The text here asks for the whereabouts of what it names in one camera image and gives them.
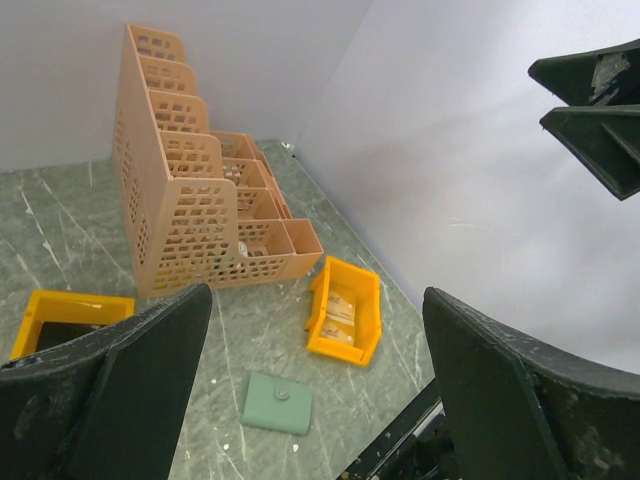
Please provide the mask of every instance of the white wall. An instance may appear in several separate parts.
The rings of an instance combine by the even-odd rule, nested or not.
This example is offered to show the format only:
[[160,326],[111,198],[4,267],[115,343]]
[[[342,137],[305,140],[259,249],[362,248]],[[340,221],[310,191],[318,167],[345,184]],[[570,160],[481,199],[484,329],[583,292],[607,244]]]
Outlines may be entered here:
[[0,170],[110,155],[125,22],[183,38],[213,127],[291,141],[370,3],[0,1]]
[[640,195],[538,120],[536,59],[640,37],[634,0],[375,0],[296,142],[416,306],[436,285],[640,373]]

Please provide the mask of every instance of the yellow plastic tray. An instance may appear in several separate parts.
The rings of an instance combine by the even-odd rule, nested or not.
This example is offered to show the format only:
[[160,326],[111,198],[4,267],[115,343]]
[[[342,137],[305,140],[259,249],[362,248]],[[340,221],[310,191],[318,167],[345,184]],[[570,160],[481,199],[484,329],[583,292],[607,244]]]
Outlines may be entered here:
[[[356,295],[353,346],[320,336],[330,288],[350,290]],[[361,367],[369,365],[382,335],[378,274],[327,256],[324,268],[311,283],[310,290],[313,292],[313,305],[305,324],[305,330],[309,331],[307,349]]]
[[45,322],[111,325],[132,316],[134,309],[135,300],[129,297],[34,290],[10,359],[36,351]]

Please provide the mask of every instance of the peach colored basket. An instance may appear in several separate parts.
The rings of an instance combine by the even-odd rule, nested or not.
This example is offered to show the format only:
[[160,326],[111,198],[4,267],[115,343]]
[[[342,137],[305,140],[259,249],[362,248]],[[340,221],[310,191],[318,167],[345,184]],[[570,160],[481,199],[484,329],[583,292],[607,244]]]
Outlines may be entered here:
[[209,129],[176,35],[127,26],[113,159],[140,296],[300,278],[323,253],[253,139]]

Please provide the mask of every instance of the green pouch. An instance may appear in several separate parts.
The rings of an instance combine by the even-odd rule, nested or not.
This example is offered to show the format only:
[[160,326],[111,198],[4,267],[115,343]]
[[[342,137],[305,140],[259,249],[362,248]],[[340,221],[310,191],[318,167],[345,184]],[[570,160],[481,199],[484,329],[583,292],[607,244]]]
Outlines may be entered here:
[[305,435],[311,424],[312,391],[306,385],[261,373],[244,378],[240,422]]

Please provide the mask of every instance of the marble countertop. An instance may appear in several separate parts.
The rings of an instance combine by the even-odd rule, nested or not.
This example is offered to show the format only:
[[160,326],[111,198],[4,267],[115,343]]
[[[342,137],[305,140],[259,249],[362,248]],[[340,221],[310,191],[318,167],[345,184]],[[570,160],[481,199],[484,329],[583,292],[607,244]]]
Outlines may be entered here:
[[[171,479],[333,479],[433,379],[420,315],[298,161],[278,142],[260,146],[326,253],[380,274],[382,339],[366,369],[306,350],[308,287],[322,262],[298,281],[214,292]],[[117,188],[110,161],[0,175],[0,362],[35,288],[135,296]],[[238,422],[247,371],[313,389],[308,435]]]

